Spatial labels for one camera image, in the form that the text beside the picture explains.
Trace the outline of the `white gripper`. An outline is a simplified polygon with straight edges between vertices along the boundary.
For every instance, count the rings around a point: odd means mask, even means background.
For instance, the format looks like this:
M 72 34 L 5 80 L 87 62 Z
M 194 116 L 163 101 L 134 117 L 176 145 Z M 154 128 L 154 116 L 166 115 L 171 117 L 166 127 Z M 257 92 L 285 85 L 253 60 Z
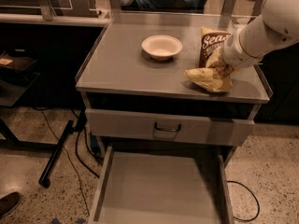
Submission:
M 251 57 L 241 47 L 240 32 L 233 32 L 224 42 L 222 47 L 222 58 L 225 63 L 235 69 L 248 68 L 258 64 L 262 57 Z

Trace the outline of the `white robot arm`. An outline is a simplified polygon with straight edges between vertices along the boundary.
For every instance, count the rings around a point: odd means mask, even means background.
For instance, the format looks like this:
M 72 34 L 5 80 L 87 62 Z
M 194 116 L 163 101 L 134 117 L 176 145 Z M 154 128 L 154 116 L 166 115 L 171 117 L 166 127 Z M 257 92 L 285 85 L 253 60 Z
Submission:
M 225 63 L 253 66 L 263 56 L 296 44 L 299 39 L 299 0 L 263 0 L 261 14 L 237 29 L 222 48 Z

